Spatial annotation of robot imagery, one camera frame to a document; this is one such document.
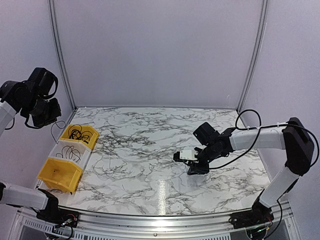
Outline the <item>yellow plastic bin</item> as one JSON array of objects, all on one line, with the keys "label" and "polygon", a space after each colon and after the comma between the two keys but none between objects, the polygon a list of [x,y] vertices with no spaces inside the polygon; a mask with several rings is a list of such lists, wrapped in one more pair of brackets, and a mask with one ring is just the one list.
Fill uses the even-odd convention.
[{"label": "yellow plastic bin", "polygon": [[60,136],[60,140],[83,143],[94,150],[100,134],[89,125],[69,124]]},{"label": "yellow plastic bin", "polygon": [[37,175],[50,189],[64,193],[76,191],[83,169],[68,160],[48,158]]}]

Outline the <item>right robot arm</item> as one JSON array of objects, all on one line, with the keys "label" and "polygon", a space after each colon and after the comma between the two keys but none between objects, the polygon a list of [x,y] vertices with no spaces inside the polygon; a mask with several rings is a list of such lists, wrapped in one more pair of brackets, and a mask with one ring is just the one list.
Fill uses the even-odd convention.
[{"label": "right robot arm", "polygon": [[210,164],[206,175],[188,176],[185,207],[189,214],[222,213],[249,208],[273,181],[287,159],[284,149],[235,151]]}]

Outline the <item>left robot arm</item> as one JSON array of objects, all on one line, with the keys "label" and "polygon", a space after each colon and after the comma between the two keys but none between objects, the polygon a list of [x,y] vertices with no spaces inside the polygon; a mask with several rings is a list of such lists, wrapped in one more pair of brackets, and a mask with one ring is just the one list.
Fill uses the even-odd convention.
[{"label": "left robot arm", "polygon": [[[9,123],[20,114],[27,128],[39,130],[62,116],[55,94],[58,78],[43,67],[36,67],[28,79],[8,80],[0,87],[0,132],[8,131]],[[56,206],[57,198],[46,190],[31,189],[7,182],[0,183],[0,203],[43,211],[53,223],[63,219],[63,211]]]}]

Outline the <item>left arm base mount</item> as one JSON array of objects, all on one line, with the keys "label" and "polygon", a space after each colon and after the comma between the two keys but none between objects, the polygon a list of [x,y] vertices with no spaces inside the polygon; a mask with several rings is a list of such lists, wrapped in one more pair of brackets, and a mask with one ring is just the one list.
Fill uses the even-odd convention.
[{"label": "left arm base mount", "polygon": [[36,211],[36,218],[53,224],[76,228],[80,213],[73,210],[62,209],[59,207],[59,200],[50,192],[39,189],[47,197],[47,204],[44,209]]}]

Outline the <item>aluminium front rail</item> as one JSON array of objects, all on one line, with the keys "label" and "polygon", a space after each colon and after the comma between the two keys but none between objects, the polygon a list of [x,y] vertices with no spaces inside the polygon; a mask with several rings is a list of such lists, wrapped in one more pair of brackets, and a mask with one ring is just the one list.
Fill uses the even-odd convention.
[{"label": "aluminium front rail", "polygon": [[299,240],[295,219],[284,201],[258,225],[243,226],[247,209],[182,216],[141,216],[77,210],[77,225],[57,228],[29,209],[16,213],[10,240]]}]

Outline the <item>near yellow plastic bin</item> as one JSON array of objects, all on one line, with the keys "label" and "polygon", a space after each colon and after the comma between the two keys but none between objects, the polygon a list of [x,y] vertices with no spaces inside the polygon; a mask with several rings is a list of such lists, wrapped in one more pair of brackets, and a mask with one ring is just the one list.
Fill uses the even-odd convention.
[{"label": "near yellow plastic bin", "polygon": [[76,191],[83,169],[68,160],[48,158],[37,175],[50,189],[64,193]]}]

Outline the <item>far yellow plastic bin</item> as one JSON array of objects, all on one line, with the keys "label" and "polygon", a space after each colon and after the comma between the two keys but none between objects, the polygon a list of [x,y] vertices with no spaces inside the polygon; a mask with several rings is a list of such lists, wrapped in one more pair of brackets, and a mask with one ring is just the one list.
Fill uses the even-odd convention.
[{"label": "far yellow plastic bin", "polygon": [[60,140],[83,143],[94,150],[100,134],[89,125],[69,124],[60,136]]}]

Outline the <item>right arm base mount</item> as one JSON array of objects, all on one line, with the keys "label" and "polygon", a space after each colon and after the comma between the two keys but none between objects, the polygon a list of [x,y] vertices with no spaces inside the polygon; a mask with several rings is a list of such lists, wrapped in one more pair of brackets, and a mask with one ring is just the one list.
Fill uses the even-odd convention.
[{"label": "right arm base mount", "polygon": [[266,207],[260,202],[258,197],[250,210],[234,212],[230,215],[228,222],[234,229],[247,228],[264,223],[270,223],[274,220],[271,207]]}]

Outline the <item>white translucent plastic bin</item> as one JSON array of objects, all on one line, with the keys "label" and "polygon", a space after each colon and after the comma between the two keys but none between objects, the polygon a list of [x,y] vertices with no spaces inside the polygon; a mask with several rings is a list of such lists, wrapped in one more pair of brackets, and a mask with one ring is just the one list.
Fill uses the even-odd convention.
[{"label": "white translucent plastic bin", "polygon": [[49,158],[71,161],[85,170],[92,151],[81,142],[59,140],[49,153]]}]

